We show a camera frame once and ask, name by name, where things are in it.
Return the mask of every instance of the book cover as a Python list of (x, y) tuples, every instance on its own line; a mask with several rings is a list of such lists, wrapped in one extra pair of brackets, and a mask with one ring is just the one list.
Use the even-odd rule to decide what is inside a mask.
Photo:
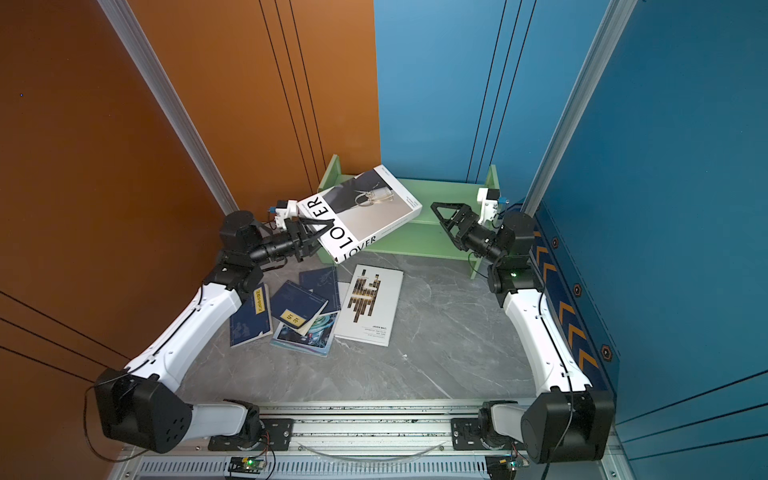
[(327, 299), (287, 280), (272, 296), (270, 306), (275, 320), (301, 329), (314, 321), (327, 303)]
[[(338, 283), (340, 294), (346, 295), (348, 283)], [(311, 353), (318, 356), (328, 356), (333, 343), (338, 313), (321, 316), (312, 325), (305, 336), (282, 323), (277, 326), (274, 336), (270, 340), (275, 346), (296, 350), (302, 353)]]
[(324, 299), (328, 299), (328, 304), (320, 312), (320, 315), (330, 315), (341, 310), (339, 277), (336, 274), (335, 266), (299, 272), (299, 285)]
[(422, 205), (383, 165), (298, 203), (304, 217), (334, 220), (320, 244), (336, 263), (380, 240), (409, 220)]
[(260, 283), (253, 295), (230, 317), (230, 346), (272, 334), (270, 289)]
[(336, 336), (389, 346), (402, 286), (402, 272), (358, 265), (336, 320)]

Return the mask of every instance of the clear plastic tube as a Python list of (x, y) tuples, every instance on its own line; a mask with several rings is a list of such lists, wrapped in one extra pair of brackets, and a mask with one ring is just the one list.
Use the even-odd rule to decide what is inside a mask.
[(300, 444), (300, 447), (304, 450), (314, 453), (315, 455), (319, 455), (321, 457), (329, 459), (331, 463), (355, 463), (355, 464), (370, 464), (370, 465), (377, 464), (377, 463), (378, 464), (386, 463), (389, 465), (394, 465), (398, 463), (412, 462), (413, 460), (421, 458), (424, 455), (430, 453), (432, 450), (439, 449), (443, 443), (439, 443), (438, 445), (430, 447), (426, 450), (422, 450), (421, 452), (414, 453), (413, 455), (396, 456), (396, 457), (389, 457), (389, 458), (376, 458), (371, 460), (365, 460), (363, 458), (357, 458), (357, 457), (345, 457), (341, 455), (330, 455), (301, 444)]

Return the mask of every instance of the gray marble floor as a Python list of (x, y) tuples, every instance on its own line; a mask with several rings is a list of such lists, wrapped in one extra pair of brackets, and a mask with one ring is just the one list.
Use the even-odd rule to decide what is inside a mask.
[[(405, 277), (389, 347), (335, 340), (327, 358), (270, 345), (267, 338), (230, 348), (221, 326), (190, 367), (178, 395), (186, 402), (386, 399), (500, 399), (534, 396), (522, 344), (485, 279), (471, 281), (459, 260), (361, 252), (339, 265), (402, 270)], [(265, 275), (274, 292), (315, 257)]]

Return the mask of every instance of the green bookshelf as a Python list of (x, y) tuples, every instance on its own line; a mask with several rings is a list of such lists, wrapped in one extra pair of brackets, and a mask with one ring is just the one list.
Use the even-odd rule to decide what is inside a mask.
[[(329, 189), (353, 177), (353, 175), (345, 175), (341, 172), (341, 160), (338, 155), (333, 155), (331, 163), (326, 168), (326, 173), (317, 187), (317, 191)], [(468, 252), (462, 252), (453, 246), (451, 240), (448, 239), (448, 235), (440, 227), (440, 223), (430, 206), (433, 202), (468, 204), (477, 214), (480, 214), (480, 205), (477, 203), (478, 188), (498, 188), (496, 166), (491, 165), (484, 184), (462, 184), (405, 178), (399, 180), (421, 202), (422, 212), (418, 217), (394, 232), (391, 232), (381, 240), (377, 240), (367, 247), (366, 251), (466, 261)], [(333, 258), (324, 249), (320, 249), (319, 257), (324, 263), (333, 263)], [(472, 259), (473, 268), (470, 268), (468, 263), (467, 270), (469, 270), (470, 278), (475, 278), (475, 270), (479, 269), (480, 262), (481, 259)]]

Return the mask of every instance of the yellow chevron stripe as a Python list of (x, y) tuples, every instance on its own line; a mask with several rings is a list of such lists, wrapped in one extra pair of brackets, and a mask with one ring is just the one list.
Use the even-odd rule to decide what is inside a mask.
[(544, 283), (547, 283), (547, 270), (552, 270), (553, 272), (558, 271), (558, 269), (551, 263), (544, 262)]
[(576, 315), (576, 312), (574, 311), (574, 307), (568, 305), (566, 302), (560, 302), (560, 324), (563, 324), (563, 310), (567, 310), (568, 312), (573, 313)]
[(570, 345), (571, 348), (573, 348), (574, 345), (574, 333), (585, 340), (587, 339), (587, 336), (584, 335), (584, 332), (582, 332), (580, 329), (573, 326), (573, 324), (568, 325), (568, 345)]
[(547, 250), (544, 247), (536, 247), (536, 265), (541, 263), (539, 260), (540, 260), (540, 256), (541, 256), (542, 252), (543, 253), (549, 253), (549, 250)]
[(579, 349), (578, 351), (578, 368), (581, 369), (581, 371), (584, 371), (584, 361), (587, 360), (589, 363), (594, 365), (596, 369), (599, 369), (598, 361), (593, 359), (592, 356), (589, 353), (586, 353), (584, 350)]

